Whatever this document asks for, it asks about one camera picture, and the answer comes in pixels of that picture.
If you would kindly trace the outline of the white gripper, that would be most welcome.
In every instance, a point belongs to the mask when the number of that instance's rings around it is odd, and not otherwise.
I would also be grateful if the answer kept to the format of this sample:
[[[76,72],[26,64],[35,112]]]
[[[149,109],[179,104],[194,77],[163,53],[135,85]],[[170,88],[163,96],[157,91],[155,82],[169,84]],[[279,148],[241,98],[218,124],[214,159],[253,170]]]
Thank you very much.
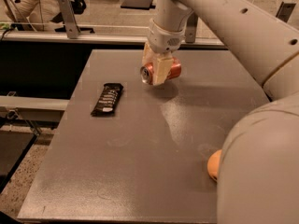
[[[149,20],[148,42],[145,43],[142,64],[153,63],[154,86],[166,81],[170,72],[173,56],[170,51],[178,50],[185,35],[186,20],[158,19]]]

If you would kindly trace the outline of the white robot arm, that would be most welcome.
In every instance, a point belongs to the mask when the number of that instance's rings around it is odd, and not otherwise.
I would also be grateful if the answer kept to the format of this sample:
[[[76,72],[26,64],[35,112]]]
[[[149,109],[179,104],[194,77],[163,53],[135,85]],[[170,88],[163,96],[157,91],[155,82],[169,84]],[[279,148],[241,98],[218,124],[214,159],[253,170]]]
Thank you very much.
[[[218,224],[299,224],[299,31],[248,0],[158,0],[141,74],[165,83],[187,20],[197,15],[269,97],[207,161]]]

